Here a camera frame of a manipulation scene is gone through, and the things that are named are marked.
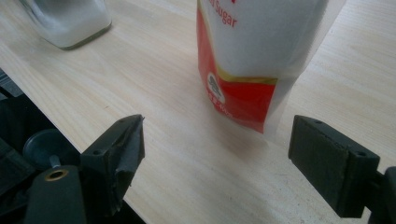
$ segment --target wooden table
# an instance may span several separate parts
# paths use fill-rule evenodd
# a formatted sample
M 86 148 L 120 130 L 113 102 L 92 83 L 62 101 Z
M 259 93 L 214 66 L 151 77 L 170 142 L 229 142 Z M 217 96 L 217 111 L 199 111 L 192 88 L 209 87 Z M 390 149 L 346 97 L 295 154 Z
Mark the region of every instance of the wooden table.
M 0 2 L 0 67 L 80 151 L 146 117 L 127 202 L 147 223 L 365 223 L 340 219 L 289 161 L 295 114 L 396 164 L 396 2 L 349 0 L 295 84 L 276 137 L 215 112 L 197 70 L 196 2 L 112 0 L 111 30 L 62 51 Z

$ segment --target red label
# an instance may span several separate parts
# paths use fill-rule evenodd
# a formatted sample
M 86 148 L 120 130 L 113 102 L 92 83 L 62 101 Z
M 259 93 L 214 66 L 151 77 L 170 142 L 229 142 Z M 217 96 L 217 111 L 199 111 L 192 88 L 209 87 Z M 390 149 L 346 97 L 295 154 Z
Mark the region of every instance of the red label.
M 217 70 L 205 20 L 199 8 L 197 40 L 199 71 L 214 107 L 237 123 L 263 133 L 263 124 L 276 85 L 223 80 Z

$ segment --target white container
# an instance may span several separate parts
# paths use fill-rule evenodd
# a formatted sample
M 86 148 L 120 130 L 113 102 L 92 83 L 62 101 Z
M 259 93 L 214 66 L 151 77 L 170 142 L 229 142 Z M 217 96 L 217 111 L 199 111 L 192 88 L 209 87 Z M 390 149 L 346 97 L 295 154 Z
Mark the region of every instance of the white container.
M 111 25 L 105 0 L 20 0 L 37 32 L 60 49 L 73 49 Z

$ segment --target red and white bag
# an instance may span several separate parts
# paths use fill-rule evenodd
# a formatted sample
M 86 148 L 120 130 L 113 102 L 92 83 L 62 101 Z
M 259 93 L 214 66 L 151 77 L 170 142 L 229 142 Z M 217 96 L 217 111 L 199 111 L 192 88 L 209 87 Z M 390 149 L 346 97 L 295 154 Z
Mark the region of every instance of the red and white bag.
M 215 108 L 273 132 L 346 0 L 198 0 L 199 71 Z

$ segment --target light wood surface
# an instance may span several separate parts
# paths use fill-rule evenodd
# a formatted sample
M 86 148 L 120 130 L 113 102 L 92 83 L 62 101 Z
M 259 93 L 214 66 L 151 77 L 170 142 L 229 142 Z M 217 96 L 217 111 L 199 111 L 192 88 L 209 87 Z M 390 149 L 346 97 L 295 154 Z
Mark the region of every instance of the light wood surface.
M 276 137 L 234 124 L 205 95 L 196 2 L 111 0 L 108 33 L 62 51 L 18 1 L 0 2 L 0 67 L 80 151 L 117 119 L 146 117 L 147 156 L 126 200 L 147 223 L 366 223 L 340 219 L 289 161 L 295 114 L 396 165 L 396 2 L 349 0 L 302 73 Z

